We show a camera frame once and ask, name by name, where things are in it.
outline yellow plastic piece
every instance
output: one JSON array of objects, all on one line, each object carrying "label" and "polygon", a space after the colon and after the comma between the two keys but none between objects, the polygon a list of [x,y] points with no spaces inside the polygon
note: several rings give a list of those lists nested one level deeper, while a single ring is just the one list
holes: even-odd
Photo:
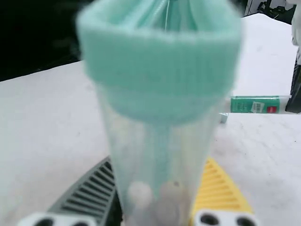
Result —
[{"label": "yellow plastic piece", "polygon": [[192,216],[200,209],[252,213],[251,206],[240,190],[213,158],[208,158],[206,162]]}]

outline green label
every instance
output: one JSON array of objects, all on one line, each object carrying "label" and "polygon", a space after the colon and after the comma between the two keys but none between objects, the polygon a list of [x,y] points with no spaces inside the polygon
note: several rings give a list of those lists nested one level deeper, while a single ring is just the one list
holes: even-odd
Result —
[{"label": "green label", "polygon": [[278,113],[279,96],[237,96],[231,98],[232,113]]}]

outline barcode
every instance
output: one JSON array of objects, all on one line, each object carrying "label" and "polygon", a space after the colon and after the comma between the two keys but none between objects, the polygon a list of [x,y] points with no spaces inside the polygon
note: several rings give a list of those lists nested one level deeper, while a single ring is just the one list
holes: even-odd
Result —
[{"label": "barcode", "polygon": [[253,113],[262,113],[264,107],[264,103],[261,102],[253,102],[252,112]]},{"label": "barcode", "polygon": [[256,104],[256,112],[260,112],[261,104]]}]

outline white ball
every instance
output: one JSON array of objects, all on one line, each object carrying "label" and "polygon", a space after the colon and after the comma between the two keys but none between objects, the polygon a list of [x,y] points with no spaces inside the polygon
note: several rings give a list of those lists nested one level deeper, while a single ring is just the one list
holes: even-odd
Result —
[{"label": "white ball", "polygon": [[128,187],[127,197],[136,208],[145,209],[152,203],[154,196],[148,184],[142,181],[134,181]]},{"label": "white ball", "polygon": [[162,198],[171,198],[176,202],[182,202],[187,199],[188,193],[183,185],[177,181],[168,181],[160,188]]}]

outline white plastic block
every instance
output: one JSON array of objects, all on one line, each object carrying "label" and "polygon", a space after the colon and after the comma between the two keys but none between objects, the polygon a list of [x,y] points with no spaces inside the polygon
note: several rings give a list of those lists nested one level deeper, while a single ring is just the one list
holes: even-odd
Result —
[{"label": "white plastic block", "polygon": [[84,215],[62,215],[55,213],[33,213],[19,221],[17,226],[96,226],[92,217]]},{"label": "white plastic block", "polygon": [[246,212],[200,210],[193,219],[194,226],[260,226],[254,215]]}]

